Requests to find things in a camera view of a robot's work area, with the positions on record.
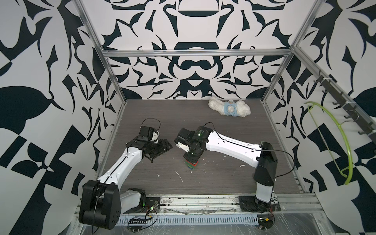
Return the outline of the red lego brick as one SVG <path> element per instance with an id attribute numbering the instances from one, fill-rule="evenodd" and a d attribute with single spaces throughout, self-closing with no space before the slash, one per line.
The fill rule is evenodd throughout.
<path id="1" fill-rule="evenodd" d="M 191 162 L 189 162 L 189 161 L 186 160 L 186 165 L 187 164 L 191 164 L 191 165 L 196 165 L 197 166 L 197 164 L 191 163 Z"/>

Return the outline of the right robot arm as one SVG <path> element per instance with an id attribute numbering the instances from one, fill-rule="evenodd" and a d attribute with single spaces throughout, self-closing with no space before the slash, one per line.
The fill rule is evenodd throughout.
<path id="1" fill-rule="evenodd" d="M 271 202 L 276 179 L 278 159 L 273 146 L 268 142 L 260 145 L 245 143 L 226 137 L 204 126 L 195 131 L 182 128 L 174 140 L 185 151 L 184 158 L 196 166 L 204 151 L 213 151 L 238 159 L 255 168 L 256 199 L 258 204 Z"/>

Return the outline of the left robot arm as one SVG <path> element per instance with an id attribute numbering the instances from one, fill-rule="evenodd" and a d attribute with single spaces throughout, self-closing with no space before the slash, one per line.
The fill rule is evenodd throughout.
<path id="1" fill-rule="evenodd" d="M 167 139 L 159 139 L 157 129 L 141 126 L 138 136 L 126 144 L 114 165 L 97 180 L 83 185 L 79 222 L 93 228 L 111 230 L 121 214 L 129 210 L 142 210 L 146 204 L 144 190 L 130 188 L 124 194 L 119 191 L 143 158 L 153 161 L 171 149 L 172 145 Z"/>

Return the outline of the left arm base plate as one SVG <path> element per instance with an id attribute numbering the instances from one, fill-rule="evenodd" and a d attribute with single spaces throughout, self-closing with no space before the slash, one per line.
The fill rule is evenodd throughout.
<path id="1" fill-rule="evenodd" d="M 124 212 L 124 214 L 126 214 L 126 213 L 146 213 L 148 211 L 148 209 L 150 209 L 155 204 L 155 202 L 157 202 L 158 205 L 156 205 L 154 209 L 155 209 L 156 212 L 159 212 L 160 204 L 161 204 L 161 198 L 160 197 L 147 196 L 145 199 L 141 200 L 140 204 L 137 207 L 127 210 L 126 212 Z"/>

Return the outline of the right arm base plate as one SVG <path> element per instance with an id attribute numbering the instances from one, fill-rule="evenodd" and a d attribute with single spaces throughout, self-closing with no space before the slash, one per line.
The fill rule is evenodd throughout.
<path id="1" fill-rule="evenodd" d="M 281 211 L 281 206 L 279 204 L 278 197 L 276 196 L 275 193 L 272 193 L 270 202 L 268 204 L 256 199 L 256 197 L 253 195 L 239 196 L 238 199 L 239 199 L 240 209 L 243 212 L 264 213 L 264 212 L 268 212 L 270 209 L 272 211 L 277 211 L 277 212 Z"/>

